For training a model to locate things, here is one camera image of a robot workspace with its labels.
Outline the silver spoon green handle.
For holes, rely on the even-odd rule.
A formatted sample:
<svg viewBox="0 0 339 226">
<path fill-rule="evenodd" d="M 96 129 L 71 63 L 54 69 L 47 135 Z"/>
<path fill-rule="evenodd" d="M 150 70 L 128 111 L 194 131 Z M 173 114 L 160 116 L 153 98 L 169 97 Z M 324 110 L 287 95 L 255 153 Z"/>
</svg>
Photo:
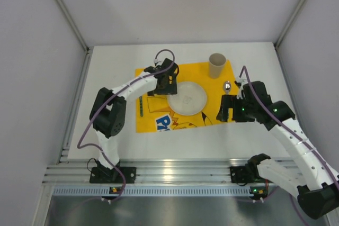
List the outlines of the silver spoon green handle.
<svg viewBox="0 0 339 226">
<path fill-rule="evenodd" d="M 225 92 L 226 95 L 229 95 L 231 92 L 231 82 L 230 81 L 226 81 L 223 85 L 223 90 Z"/>
</svg>

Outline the cream round plate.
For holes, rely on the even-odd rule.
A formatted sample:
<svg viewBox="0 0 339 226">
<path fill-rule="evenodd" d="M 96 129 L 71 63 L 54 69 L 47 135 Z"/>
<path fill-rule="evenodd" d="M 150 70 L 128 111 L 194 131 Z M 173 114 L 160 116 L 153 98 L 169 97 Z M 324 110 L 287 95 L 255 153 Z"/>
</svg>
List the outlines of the cream round plate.
<svg viewBox="0 0 339 226">
<path fill-rule="evenodd" d="M 206 91 L 195 82 L 177 84 L 177 94 L 168 95 L 169 107 L 177 114 L 184 116 L 196 115 L 207 104 Z"/>
</svg>

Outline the silver fork green handle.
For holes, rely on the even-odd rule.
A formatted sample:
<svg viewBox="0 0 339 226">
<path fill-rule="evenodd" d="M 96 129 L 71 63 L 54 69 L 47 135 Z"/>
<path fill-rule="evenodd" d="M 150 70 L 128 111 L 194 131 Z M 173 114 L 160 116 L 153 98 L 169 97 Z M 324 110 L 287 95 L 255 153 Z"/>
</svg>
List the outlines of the silver fork green handle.
<svg viewBox="0 0 339 226">
<path fill-rule="evenodd" d="M 144 108 L 143 108 L 143 99 L 142 96 L 139 97 L 139 109 L 140 109 L 140 116 L 144 116 Z"/>
</svg>

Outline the yellow cartoon placemat cloth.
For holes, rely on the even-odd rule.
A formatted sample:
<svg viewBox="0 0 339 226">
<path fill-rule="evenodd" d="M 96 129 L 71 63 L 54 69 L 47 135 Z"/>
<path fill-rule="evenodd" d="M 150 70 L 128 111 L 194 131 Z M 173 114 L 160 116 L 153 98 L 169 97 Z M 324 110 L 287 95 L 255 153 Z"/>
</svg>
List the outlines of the yellow cartoon placemat cloth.
<svg viewBox="0 0 339 226">
<path fill-rule="evenodd" d="M 221 124 L 216 120 L 216 116 L 220 109 L 221 97 L 225 94 L 224 83 L 231 82 L 230 95 L 237 95 L 239 89 L 234 84 L 236 77 L 229 60 L 221 75 L 216 79 L 208 76 L 208 70 L 207 62 L 182 64 L 179 65 L 177 76 L 177 82 L 195 82 L 206 91 L 207 104 L 201 112 L 191 116 L 179 115 L 169 107 L 166 95 L 148 96 L 145 94 L 142 96 L 143 117 L 140 116 L 139 100 L 136 100 L 136 132 L 159 132 Z"/>
</svg>

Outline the beige paper cup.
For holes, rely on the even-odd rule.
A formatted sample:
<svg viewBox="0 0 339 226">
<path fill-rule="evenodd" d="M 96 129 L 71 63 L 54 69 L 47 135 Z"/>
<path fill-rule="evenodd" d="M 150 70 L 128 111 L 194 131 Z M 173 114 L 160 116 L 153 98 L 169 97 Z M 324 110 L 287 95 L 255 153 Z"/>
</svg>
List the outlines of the beige paper cup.
<svg viewBox="0 0 339 226">
<path fill-rule="evenodd" d="M 220 53 L 213 53 L 209 57 L 209 72 L 208 75 L 210 78 L 218 78 L 226 64 L 226 57 Z"/>
</svg>

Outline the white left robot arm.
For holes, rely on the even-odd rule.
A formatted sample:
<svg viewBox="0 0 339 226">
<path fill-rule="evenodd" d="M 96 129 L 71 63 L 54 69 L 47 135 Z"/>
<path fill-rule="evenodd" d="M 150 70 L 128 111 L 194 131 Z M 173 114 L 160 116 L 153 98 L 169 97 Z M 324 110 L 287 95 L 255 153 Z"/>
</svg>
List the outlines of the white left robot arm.
<svg viewBox="0 0 339 226">
<path fill-rule="evenodd" d="M 112 170 L 120 162 L 116 136 L 124 126 L 127 105 L 146 93 L 151 96 L 175 95 L 178 74 L 178 65 L 166 58 L 160 65 L 145 68 L 126 84 L 113 89 L 103 87 L 98 91 L 90 119 L 95 118 L 92 125 L 102 149 L 98 158 L 102 167 Z"/>
</svg>

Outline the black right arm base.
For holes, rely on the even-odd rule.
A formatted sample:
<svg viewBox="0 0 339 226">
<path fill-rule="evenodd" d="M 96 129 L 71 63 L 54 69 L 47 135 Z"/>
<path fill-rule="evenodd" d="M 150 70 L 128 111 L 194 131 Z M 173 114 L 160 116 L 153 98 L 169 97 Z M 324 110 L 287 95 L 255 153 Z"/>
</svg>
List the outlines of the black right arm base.
<svg viewBox="0 0 339 226">
<path fill-rule="evenodd" d="M 229 167 L 231 182 L 240 186 L 252 183 L 272 183 L 270 180 L 261 177 L 256 168 L 245 166 Z"/>
</svg>

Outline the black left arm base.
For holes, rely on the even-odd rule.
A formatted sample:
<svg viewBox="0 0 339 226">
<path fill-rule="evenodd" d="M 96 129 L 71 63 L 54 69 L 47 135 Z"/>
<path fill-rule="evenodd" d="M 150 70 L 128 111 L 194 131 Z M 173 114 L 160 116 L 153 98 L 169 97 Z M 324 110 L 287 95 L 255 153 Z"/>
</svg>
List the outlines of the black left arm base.
<svg viewBox="0 0 339 226">
<path fill-rule="evenodd" d="M 136 180 L 136 167 L 118 167 L 127 184 L 133 184 Z M 90 175 L 91 184 L 122 184 L 123 178 L 115 169 L 93 167 Z"/>
</svg>

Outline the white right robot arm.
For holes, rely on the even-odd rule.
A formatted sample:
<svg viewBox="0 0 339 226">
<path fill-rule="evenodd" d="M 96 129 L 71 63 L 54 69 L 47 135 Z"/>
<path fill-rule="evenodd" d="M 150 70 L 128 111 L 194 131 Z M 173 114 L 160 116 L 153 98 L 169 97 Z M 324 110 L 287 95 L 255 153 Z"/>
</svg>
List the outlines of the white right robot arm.
<svg viewBox="0 0 339 226">
<path fill-rule="evenodd" d="M 235 84 L 239 92 L 232 95 L 231 83 L 224 83 L 217 120 L 263 125 L 284 147 L 295 169 L 261 153 L 250 157 L 244 166 L 230 168 L 232 183 L 245 186 L 272 182 L 295 198 L 312 219 L 338 209 L 338 171 L 327 164 L 307 138 L 289 105 L 273 102 L 263 82 L 241 80 Z"/>
</svg>

